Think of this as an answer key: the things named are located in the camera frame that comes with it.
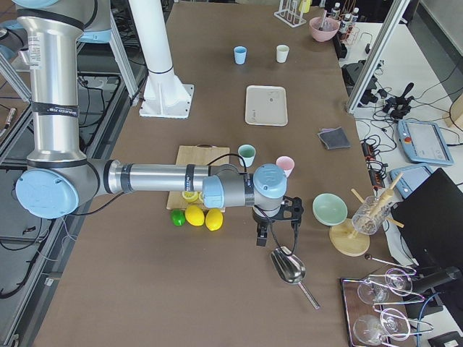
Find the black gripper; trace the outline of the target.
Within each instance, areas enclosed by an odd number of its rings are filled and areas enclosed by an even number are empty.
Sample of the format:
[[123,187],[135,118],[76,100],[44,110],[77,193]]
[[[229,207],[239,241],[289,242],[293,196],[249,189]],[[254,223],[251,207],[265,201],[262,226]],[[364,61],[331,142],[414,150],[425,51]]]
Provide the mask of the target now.
[[268,238],[268,224],[275,221],[288,221],[292,228],[300,227],[302,222],[302,200],[299,197],[283,196],[270,207],[254,205],[253,218],[258,223],[256,245],[265,247]]

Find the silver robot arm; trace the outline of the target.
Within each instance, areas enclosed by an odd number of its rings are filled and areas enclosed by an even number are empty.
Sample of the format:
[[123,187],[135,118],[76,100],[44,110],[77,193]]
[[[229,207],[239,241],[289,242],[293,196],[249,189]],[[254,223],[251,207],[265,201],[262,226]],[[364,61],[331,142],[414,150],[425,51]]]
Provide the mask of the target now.
[[287,197],[287,178],[267,163],[250,173],[231,164],[123,164],[89,159],[80,149],[77,42],[111,40],[108,1],[17,1],[27,32],[34,150],[18,178],[17,199],[29,213],[55,219],[102,194],[201,192],[208,209],[247,206],[264,246],[274,222],[302,222],[302,201]]

